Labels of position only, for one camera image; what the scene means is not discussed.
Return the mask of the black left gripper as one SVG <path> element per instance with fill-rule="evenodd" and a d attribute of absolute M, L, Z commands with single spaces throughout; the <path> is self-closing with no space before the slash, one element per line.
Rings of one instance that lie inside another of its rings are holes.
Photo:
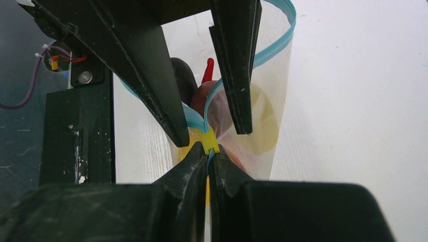
<path fill-rule="evenodd" d="M 236 133 L 253 132 L 258 0 L 20 1 L 75 36 L 143 101 L 177 147 L 190 142 L 162 24 L 211 10 L 209 31 Z"/>

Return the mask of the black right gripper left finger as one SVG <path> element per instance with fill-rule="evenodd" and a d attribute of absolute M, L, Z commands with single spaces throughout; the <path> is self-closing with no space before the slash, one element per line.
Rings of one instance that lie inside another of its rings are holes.
<path fill-rule="evenodd" d="M 41 186 L 1 217 L 1 241 L 202 241 L 206 168 L 196 142 L 151 184 Z"/>

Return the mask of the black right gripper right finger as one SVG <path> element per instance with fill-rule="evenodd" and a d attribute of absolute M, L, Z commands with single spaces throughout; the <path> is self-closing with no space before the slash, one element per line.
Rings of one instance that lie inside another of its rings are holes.
<path fill-rule="evenodd" d="M 212 241 L 394 240 L 361 185 L 255 180 L 224 149 L 208 174 Z"/>

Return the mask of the red chili pepper toy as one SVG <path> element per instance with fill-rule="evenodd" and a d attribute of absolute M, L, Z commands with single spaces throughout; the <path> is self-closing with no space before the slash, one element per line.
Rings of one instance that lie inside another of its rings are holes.
<path fill-rule="evenodd" d="M 204 84 L 206 82 L 212 81 L 213 71 L 214 71 L 215 61 L 213 58 L 208 58 L 206 63 L 206 68 L 204 71 L 204 75 L 202 77 L 201 83 Z"/>

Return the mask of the dark purple eggplant toy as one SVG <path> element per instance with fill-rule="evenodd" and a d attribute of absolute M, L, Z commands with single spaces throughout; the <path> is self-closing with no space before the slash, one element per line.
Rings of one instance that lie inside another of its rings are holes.
<path fill-rule="evenodd" d="M 190 66 L 180 58 L 170 58 L 181 101 L 190 106 L 198 86 Z"/>

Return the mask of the dark red plum toy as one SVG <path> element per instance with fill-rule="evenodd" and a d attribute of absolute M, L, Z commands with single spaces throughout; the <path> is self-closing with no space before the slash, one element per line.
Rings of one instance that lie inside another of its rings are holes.
<path fill-rule="evenodd" d="M 207 81 L 199 86 L 196 93 L 193 95 L 190 107 L 197 111 L 202 117 L 208 95 L 217 81 Z M 232 126 L 227 97 L 224 88 L 215 95 L 208 107 L 207 120 L 213 128 L 217 138 L 223 136 Z"/>

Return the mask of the yellow bell pepper toy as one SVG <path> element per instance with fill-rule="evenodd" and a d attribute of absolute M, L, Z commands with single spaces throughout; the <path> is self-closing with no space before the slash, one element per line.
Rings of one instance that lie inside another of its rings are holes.
<path fill-rule="evenodd" d="M 200 130 L 195 128 L 188 128 L 190 143 L 186 147 L 177 148 L 177 162 L 181 162 L 192 149 L 196 142 L 200 141 Z"/>

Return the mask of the yellow star fruit toy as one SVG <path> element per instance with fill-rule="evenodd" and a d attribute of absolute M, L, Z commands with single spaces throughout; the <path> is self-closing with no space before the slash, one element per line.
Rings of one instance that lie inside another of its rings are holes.
<path fill-rule="evenodd" d="M 252 127 L 249 135 L 236 135 L 236 142 L 244 151 L 262 155 L 274 149 L 279 136 L 274 108 L 266 93 L 257 85 L 250 86 Z"/>

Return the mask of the clear zip top bag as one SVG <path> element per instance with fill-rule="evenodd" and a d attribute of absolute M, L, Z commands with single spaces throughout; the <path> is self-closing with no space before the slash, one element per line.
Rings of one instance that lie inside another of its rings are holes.
<path fill-rule="evenodd" d="M 262 1 L 261 21 L 250 84 L 253 131 L 237 134 L 233 125 L 225 85 L 215 87 L 221 73 L 214 65 L 213 79 L 202 77 L 215 48 L 209 28 L 214 25 L 210 11 L 162 25 L 171 57 L 189 65 L 198 93 L 193 104 L 180 104 L 191 112 L 196 128 L 189 128 L 190 144 L 199 141 L 202 116 L 217 136 L 217 143 L 239 167 L 255 179 L 271 175 L 281 121 L 285 109 L 287 83 L 296 10 L 291 1 Z M 114 77 L 116 181 L 119 184 L 148 184 L 178 164 L 190 147 L 177 147 L 143 102 L 118 77 Z"/>

